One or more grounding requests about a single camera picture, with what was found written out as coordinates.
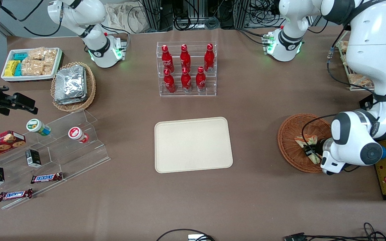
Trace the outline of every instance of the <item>beige tray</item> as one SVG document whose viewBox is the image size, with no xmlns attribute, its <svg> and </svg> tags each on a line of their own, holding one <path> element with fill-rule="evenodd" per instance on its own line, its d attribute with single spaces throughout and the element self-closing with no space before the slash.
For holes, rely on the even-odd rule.
<svg viewBox="0 0 386 241">
<path fill-rule="evenodd" d="M 229 168 L 233 164 L 224 117 L 159 122 L 154 127 L 154 151 L 159 173 Z"/>
</svg>

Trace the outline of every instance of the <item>bottle cap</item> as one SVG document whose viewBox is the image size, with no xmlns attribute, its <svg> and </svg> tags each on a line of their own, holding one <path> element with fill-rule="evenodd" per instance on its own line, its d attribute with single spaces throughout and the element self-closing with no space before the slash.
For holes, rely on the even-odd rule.
<svg viewBox="0 0 386 241">
<path fill-rule="evenodd" d="M 73 140 L 77 140 L 80 139 L 81 136 L 83 136 L 83 131 L 78 127 L 73 127 L 69 129 L 68 136 Z"/>
<path fill-rule="evenodd" d="M 43 123 L 39 119 L 31 119 L 26 123 L 26 129 L 31 132 L 36 132 L 41 129 Z"/>
</svg>

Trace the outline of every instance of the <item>aluminum foil packet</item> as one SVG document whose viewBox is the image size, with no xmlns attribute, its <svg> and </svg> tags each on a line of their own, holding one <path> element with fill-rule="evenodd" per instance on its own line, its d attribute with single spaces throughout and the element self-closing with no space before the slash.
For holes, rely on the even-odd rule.
<svg viewBox="0 0 386 241">
<path fill-rule="evenodd" d="M 75 65 L 56 74 L 55 102 L 67 105 L 87 99 L 86 69 Z"/>
</svg>

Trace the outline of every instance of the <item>white tray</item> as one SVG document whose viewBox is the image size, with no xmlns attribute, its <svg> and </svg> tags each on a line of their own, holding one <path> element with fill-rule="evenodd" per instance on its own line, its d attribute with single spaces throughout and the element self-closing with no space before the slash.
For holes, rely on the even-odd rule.
<svg viewBox="0 0 386 241">
<path fill-rule="evenodd" d="M 27 53 L 29 50 L 32 49 L 13 49 L 10 50 L 8 53 L 6 63 L 4 64 L 3 71 L 1 73 L 1 79 L 7 81 L 7 82 L 24 82 L 24 81 L 43 81 L 43 80 L 52 80 L 53 75 L 56 74 L 60 58 L 62 57 L 62 50 L 60 48 L 47 48 L 47 49 L 56 49 L 58 50 L 58 53 L 56 54 L 55 63 L 53 64 L 53 70 L 50 75 L 37 75 L 37 76 L 4 76 L 4 71 L 7 67 L 8 61 L 13 60 L 13 56 L 16 53 Z"/>
<path fill-rule="evenodd" d="M 159 173 L 229 168 L 233 164 L 224 117 L 159 122 L 154 127 L 154 167 Z"/>
</svg>

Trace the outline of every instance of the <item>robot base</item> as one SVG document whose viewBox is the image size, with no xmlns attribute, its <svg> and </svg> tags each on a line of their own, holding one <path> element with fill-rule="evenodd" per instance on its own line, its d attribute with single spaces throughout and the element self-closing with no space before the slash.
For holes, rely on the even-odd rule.
<svg viewBox="0 0 386 241">
<path fill-rule="evenodd" d="M 297 47 L 293 45 L 294 48 L 292 50 L 287 50 L 278 38 L 281 30 L 282 29 L 279 28 L 273 32 L 263 35 L 263 51 L 265 52 L 265 55 L 271 55 L 277 61 L 287 62 L 294 59 L 294 56 L 300 52 L 300 46 L 302 43 L 300 42 Z"/>
<path fill-rule="evenodd" d="M 89 51 L 92 60 L 101 68 L 112 67 L 118 61 L 124 60 L 126 56 L 126 42 L 121 42 L 120 38 L 115 38 L 111 35 L 108 35 L 107 38 L 110 40 L 110 48 L 102 57 L 95 57 Z"/>
</svg>

